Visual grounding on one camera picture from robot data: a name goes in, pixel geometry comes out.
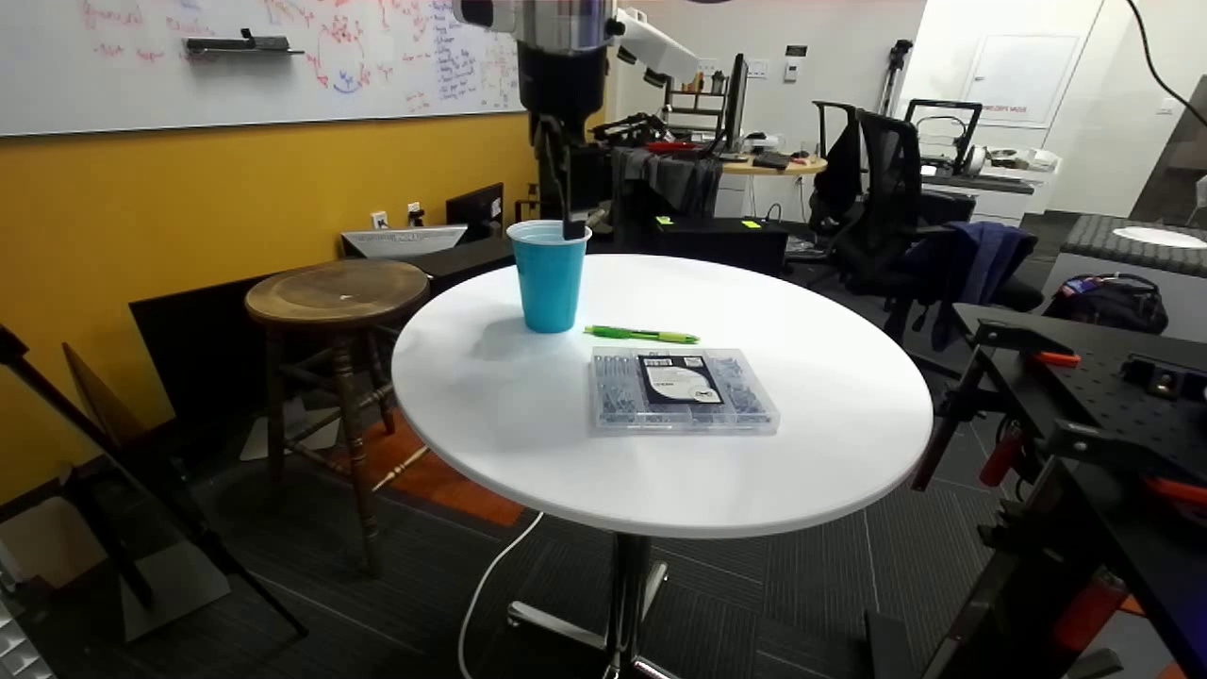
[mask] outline light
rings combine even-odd
[[[1207,242],[1197,234],[1160,229],[1160,225],[1117,225],[1113,234],[1126,242],[1142,242],[1163,250],[1207,250]]]

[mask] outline green marker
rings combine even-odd
[[[620,327],[620,325],[587,325],[584,332],[599,338],[698,343],[698,336],[686,336],[686,332],[652,332],[652,327]]]

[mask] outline bag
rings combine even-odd
[[[1131,327],[1152,336],[1163,336],[1171,325],[1163,286],[1128,270],[1064,278],[1046,317]]]

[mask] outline table base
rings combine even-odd
[[[637,653],[643,618],[650,615],[657,589],[665,581],[668,581],[668,561],[650,565],[650,541],[614,537],[613,541],[613,605],[606,605],[605,635],[591,635],[570,618],[547,615],[523,599],[513,599],[507,615],[513,625],[537,625],[605,653],[606,656],[605,679],[625,679],[625,677],[675,679],[673,670],[665,670],[659,665]]]

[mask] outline teal plastic cup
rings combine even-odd
[[[584,237],[564,237],[564,220],[531,220],[513,221],[507,234],[513,237],[520,270],[523,327],[570,332],[591,229],[584,229]]]

